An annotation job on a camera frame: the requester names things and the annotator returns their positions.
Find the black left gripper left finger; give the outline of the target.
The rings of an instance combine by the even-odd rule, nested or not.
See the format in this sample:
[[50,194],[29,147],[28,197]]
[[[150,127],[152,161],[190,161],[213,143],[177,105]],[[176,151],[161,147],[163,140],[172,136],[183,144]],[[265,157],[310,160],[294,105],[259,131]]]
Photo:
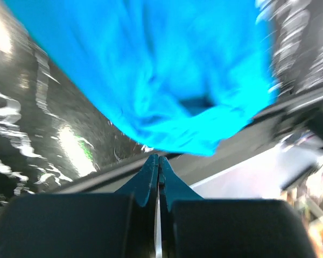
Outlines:
[[113,193],[39,194],[0,215],[0,257],[149,257],[159,157]]

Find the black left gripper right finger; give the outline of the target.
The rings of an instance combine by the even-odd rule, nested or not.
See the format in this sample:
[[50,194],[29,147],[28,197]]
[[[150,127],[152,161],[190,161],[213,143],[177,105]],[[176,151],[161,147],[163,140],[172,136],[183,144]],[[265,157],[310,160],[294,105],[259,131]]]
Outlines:
[[316,257],[300,216],[277,199],[205,199],[159,158],[167,257]]

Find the blue t-shirt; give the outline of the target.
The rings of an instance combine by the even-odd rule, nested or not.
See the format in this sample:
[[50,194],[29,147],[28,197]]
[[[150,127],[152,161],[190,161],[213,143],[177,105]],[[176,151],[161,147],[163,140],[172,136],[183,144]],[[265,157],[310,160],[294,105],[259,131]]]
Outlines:
[[29,35],[125,135],[211,156],[271,105],[259,1],[6,1]]

